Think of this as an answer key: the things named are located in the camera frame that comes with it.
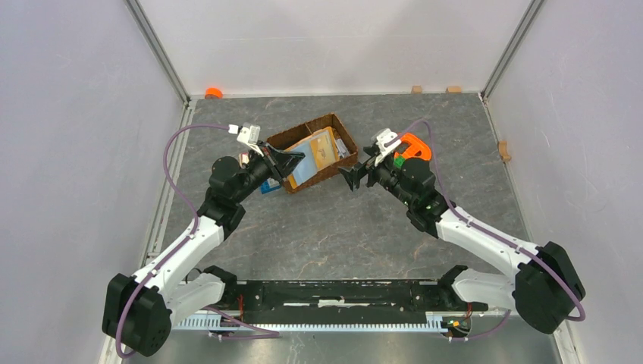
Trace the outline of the yellow leather card holder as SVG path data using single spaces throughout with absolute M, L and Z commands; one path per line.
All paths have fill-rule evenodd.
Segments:
M 288 177 L 292 188 L 297 188 L 314 177 L 322 169 L 338 162 L 332 127 L 317 130 L 311 136 L 300 140 L 287 148 L 288 152 L 303 152 L 306 157 L 297 165 Z

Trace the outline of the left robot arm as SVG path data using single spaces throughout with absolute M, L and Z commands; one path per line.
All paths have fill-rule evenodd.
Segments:
M 304 158 L 302 152 L 260 142 L 245 165 L 231 156 L 213 163 L 209 188 L 188 228 L 150 263 L 108 283 L 102 331 L 114 338 L 120 358 L 151 356 L 193 313 L 212 304 L 229 309 L 237 302 L 237 287 L 215 274 L 203 272 L 188 284 L 183 279 L 238 227 L 245 215 L 242 201 L 267 179 L 288 177 Z

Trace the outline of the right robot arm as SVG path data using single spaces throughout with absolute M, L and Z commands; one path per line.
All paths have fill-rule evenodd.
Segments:
M 505 308 L 544 334 L 554 333 L 564 321 L 585 319 L 585 288 L 567 251 L 553 241 L 539 246 L 520 240 L 474 218 L 438 191 L 441 181 L 426 160 L 408 158 L 397 166 L 370 158 L 339 171 L 351 190 L 363 178 L 367 187 L 382 186 L 407 207 L 406 216 L 417 230 L 453 243 L 499 271 L 452 269 L 438 288 L 443 307 L 475 302 Z

